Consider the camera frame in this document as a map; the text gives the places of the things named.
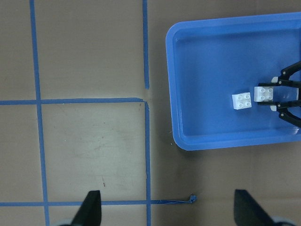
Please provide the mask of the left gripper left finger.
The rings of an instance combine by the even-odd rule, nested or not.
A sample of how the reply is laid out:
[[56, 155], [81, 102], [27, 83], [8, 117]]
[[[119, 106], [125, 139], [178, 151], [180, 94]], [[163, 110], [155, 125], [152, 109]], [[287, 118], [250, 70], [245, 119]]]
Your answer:
[[89, 191], [71, 226], [100, 226], [102, 221], [101, 194], [99, 190]]

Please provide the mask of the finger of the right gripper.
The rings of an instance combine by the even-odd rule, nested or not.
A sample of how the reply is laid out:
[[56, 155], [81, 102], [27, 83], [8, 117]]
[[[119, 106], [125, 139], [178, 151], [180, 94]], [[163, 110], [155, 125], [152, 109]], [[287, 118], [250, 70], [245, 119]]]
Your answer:
[[294, 63], [281, 70], [281, 75], [276, 77], [274, 81], [268, 83], [259, 83], [258, 87], [275, 87], [275, 86], [285, 86], [292, 88], [300, 88], [300, 81], [290, 80], [290, 77], [301, 70], [301, 62]]
[[300, 128], [301, 127], [301, 119], [298, 116], [293, 115], [289, 108], [300, 107], [301, 101], [287, 101], [287, 102], [276, 102], [276, 101], [265, 101], [258, 102], [258, 105], [268, 105], [272, 107], [275, 111], [278, 112], [278, 116], [280, 119]]

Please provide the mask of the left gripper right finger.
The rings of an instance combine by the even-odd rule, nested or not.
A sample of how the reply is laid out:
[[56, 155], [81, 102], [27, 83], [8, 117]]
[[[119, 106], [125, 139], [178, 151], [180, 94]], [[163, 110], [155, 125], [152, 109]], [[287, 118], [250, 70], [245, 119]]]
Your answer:
[[243, 189], [234, 192], [234, 221], [237, 226], [273, 226], [274, 221]]

